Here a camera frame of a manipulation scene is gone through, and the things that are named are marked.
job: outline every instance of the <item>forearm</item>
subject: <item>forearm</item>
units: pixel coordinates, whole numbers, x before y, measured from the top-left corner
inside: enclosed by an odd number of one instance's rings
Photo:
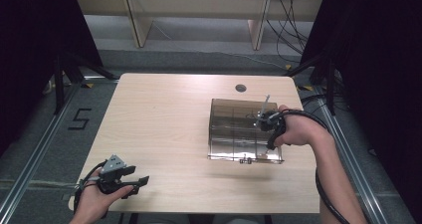
[[[349,223],[365,223],[354,190],[342,167],[335,143],[328,133],[320,133],[312,139],[311,147],[316,156],[319,181],[329,201]],[[322,223],[337,223],[329,211],[321,205]]]

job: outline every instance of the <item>floor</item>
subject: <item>floor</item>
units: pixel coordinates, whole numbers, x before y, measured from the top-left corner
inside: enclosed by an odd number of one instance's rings
[[[171,66],[174,73],[205,71],[242,75],[253,72],[278,76],[285,72],[286,65],[295,66],[301,55],[284,43],[278,44],[269,25],[266,25],[261,49],[254,51],[247,22],[241,20],[157,18],[145,46],[138,49],[134,47],[127,18],[86,16],[86,19],[105,67],[117,74],[165,72]],[[271,24],[280,31],[278,21]],[[312,25],[297,23],[297,30],[307,37]],[[286,38],[301,50],[297,38],[289,35]],[[186,59],[193,61],[183,67],[180,64],[182,61],[187,64]],[[207,70],[210,62],[215,67]],[[310,72],[295,77],[301,98],[321,92],[319,88],[309,89]],[[114,82],[96,79],[98,75],[89,70],[84,70],[84,74],[94,87],[66,87],[69,104],[61,116],[52,114],[54,93],[46,94],[22,137],[1,157],[0,198],[3,204],[13,203],[8,206],[8,215],[2,217],[2,223],[67,222],[72,218],[68,200],[116,86]],[[314,101],[304,107],[331,120],[333,128],[342,130],[336,137],[341,145],[342,161],[371,222],[414,223],[382,165],[368,152],[370,144],[344,99],[335,98],[335,117],[329,115],[324,101]],[[78,125],[74,122],[75,113],[82,108],[91,109],[90,125],[84,131],[71,132],[69,127]],[[119,218],[118,213],[109,213],[100,223],[118,223]],[[318,218],[315,214],[287,214],[274,215],[273,221],[318,223]]]

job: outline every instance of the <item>wooden table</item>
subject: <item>wooden table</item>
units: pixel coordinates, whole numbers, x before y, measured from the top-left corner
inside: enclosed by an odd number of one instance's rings
[[[235,87],[246,86],[239,93]],[[301,108],[288,77],[125,74],[105,113],[81,177],[117,154],[149,175],[138,195],[110,211],[154,213],[317,213],[311,148],[283,146],[282,164],[210,160],[212,99],[269,102]]]

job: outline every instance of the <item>light wood tabletop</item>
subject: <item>light wood tabletop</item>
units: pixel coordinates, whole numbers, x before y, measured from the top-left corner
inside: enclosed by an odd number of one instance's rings
[[[235,87],[246,90],[237,92]],[[316,162],[308,146],[283,146],[282,164],[210,160],[212,99],[301,108],[288,77],[124,74],[81,173],[118,155],[149,175],[137,195],[110,211],[153,213],[317,213]]]

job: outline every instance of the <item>person's right hand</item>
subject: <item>person's right hand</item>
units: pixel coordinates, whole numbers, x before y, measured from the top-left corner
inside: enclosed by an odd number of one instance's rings
[[[291,110],[285,105],[279,107],[279,112]],[[286,121],[286,132],[276,138],[274,145],[280,146],[285,144],[313,144],[318,140],[329,138],[332,136],[319,123],[310,118],[300,115],[288,114],[284,116]]]

